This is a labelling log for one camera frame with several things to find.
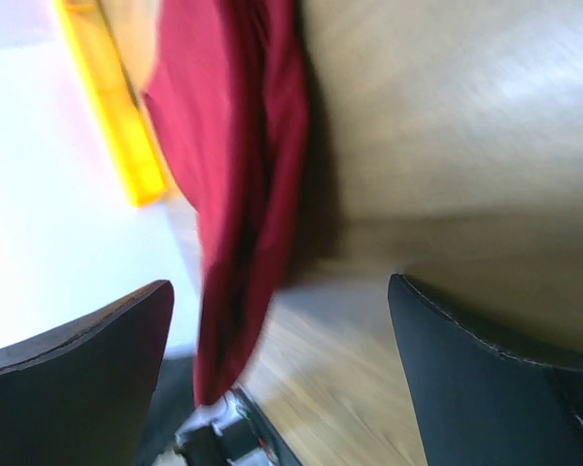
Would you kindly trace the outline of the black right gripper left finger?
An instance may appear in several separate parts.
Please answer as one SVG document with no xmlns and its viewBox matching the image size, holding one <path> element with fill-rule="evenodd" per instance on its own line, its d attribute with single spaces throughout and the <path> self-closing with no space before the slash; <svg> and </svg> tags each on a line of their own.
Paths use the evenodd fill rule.
<svg viewBox="0 0 583 466">
<path fill-rule="evenodd" d="M 0 349 L 0 465 L 129 465 L 174 305 L 154 281 Z"/>
</svg>

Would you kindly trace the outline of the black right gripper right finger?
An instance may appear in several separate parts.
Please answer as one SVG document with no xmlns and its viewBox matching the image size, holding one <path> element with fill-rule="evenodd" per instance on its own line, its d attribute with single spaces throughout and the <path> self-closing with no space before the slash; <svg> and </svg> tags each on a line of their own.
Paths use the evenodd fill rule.
<svg viewBox="0 0 583 466">
<path fill-rule="evenodd" d="M 583 465 L 583 352 L 405 275 L 388 301 L 428 464 Z"/>
</svg>

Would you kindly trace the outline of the dark red t-shirt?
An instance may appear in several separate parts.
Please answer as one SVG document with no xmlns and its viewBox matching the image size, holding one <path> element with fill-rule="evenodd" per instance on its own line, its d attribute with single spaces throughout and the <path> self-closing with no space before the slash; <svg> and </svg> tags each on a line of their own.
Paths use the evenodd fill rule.
<svg viewBox="0 0 583 466">
<path fill-rule="evenodd" d="M 292 1 L 165 1 L 145 103 L 202 250 L 193 394 L 227 393 L 292 251 L 308 137 Z"/>
</svg>

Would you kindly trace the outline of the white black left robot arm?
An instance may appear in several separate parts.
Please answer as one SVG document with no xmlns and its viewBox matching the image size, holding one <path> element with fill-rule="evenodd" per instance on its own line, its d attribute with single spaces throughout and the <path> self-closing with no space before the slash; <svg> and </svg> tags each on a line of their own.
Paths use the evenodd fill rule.
<svg viewBox="0 0 583 466">
<path fill-rule="evenodd" d="M 162 359 L 133 463 L 153 465 L 167 450 L 182 465 L 298 465 L 300 460 L 240 386 L 210 408 L 192 394 L 193 357 Z"/>
</svg>

